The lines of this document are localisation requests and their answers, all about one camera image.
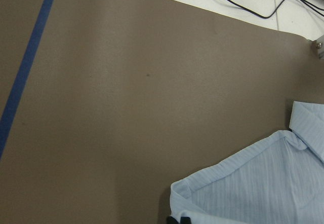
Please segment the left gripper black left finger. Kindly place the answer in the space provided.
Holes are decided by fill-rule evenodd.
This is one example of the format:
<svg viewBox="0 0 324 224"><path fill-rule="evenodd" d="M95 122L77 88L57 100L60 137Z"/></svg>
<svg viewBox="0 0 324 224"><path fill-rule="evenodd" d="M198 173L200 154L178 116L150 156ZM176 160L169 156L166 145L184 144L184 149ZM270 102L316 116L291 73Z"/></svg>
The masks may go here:
<svg viewBox="0 0 324 224"><path fill-rule="evenodd" d="M176 224L176 219L174 219L172 216L168 216L166 218L166 224Z"/></svg>

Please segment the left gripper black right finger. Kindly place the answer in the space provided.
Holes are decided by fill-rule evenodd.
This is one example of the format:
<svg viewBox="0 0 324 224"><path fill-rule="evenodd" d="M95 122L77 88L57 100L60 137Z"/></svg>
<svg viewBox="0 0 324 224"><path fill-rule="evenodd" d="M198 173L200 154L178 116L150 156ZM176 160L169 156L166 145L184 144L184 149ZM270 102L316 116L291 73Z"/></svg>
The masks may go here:
<svg viewBox="0 0 324 224"><path fill-rule="evenodd" d="M182 216L180 218L180 224L190 224L190 217Z"/></svg>

